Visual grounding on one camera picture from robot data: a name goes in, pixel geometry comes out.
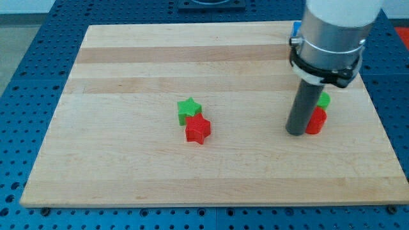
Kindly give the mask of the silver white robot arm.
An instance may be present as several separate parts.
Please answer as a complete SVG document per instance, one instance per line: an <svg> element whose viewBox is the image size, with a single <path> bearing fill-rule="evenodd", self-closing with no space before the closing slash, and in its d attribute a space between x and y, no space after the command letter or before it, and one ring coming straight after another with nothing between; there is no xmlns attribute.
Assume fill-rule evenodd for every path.
<svg viewBox="0 0 409 230"><path fill-rule="evenodd" d="M382 0L307 0L289 40L293 71L308 86L345 88L362 66L369 32Z"/></svg>

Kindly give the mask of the blue block behind arm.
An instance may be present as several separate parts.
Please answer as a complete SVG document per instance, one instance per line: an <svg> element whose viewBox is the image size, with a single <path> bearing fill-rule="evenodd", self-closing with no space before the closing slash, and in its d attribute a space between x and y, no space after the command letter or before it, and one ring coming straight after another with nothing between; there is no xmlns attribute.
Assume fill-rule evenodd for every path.
<svg viewBox="0 0 409 230"><path fill-rule="evenodd" d="M296 35L297 35L298 30L300 29L301 25L302 25L302 22L301 22L301 21L294 21L294 23L293 23L293 29L292 29L292 32L291 32L291 35L292 35L292 36L296 36Z"/></svg>

